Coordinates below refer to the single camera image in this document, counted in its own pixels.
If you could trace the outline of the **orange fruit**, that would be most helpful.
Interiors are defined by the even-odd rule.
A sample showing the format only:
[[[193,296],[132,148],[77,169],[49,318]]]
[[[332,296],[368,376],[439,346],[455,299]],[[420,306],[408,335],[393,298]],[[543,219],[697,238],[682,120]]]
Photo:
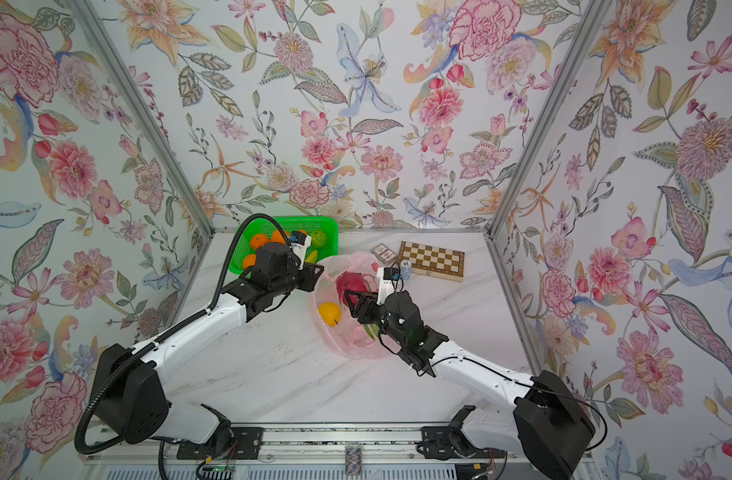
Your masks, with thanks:
[[[253,251],[257,251],[270,241],[270,238],[263,233],[258,233],[250,238],[249,246]]]
[[[253,267],[256,264],[257,255],[256,254],[249,254],[244,257],[242,260],[242,269],[246,270],[249,267]]]
[[[270,237],[270,241],[274,243],[286,244],[288,241],[288,233],[286,231],[281,232],[275,230]]]

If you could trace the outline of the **pink plastic bag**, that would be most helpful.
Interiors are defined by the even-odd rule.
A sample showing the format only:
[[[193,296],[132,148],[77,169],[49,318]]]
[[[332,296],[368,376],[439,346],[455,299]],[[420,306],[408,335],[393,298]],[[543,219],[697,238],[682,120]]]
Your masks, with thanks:
[[[334,354],[351,360],[376,360],[388,355],[388,351],[377,338],[376,327],[362,325],[350,315],[342,305],[336,290],[335,281],[346,271],[363,274],[371,288],[378,290],[377,271],[380,267],[377,258],[371,253],[357,252],[349,255],[332,256],[321,260],[324,267],[315,289],[308,297],[308,311],[318,334],[326,347]],[[320,318],[318,307],[326,302],[337,303],[342,311],[341,322],[336,327],[327,326]]]

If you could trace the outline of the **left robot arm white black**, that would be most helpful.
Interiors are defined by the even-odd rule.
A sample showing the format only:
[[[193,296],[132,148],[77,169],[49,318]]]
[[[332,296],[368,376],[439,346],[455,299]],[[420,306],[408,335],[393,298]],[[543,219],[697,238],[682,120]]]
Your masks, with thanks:
[[[238,278],[219,281],[211,304],[131,348],[104,353],[86,416],[116,435],[98,449],[149,439],[189,442],[216,454],[231,448],[232,424],[224,414],[204,403],[174,404],[164,386],[223,335],[273,311],[294,291],[313,291],[323,268],[307,262],[310,247],[301,232],[286,243],[265,244]]]

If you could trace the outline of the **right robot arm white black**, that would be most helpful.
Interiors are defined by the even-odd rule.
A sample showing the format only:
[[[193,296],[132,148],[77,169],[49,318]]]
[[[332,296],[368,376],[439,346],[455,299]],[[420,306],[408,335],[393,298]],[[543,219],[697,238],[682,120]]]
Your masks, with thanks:
[[[569,479],[593,449],[596,428],[559,376],[522,374],[465,350],[426,325],[406,291],[380,298],[348,290],[344,299],[360,324],[396,344],[393,355],[418,376],[454,383],[487,402],[487,408],[465,405],[452,417],[439,459],[514,453],[550,479]]]

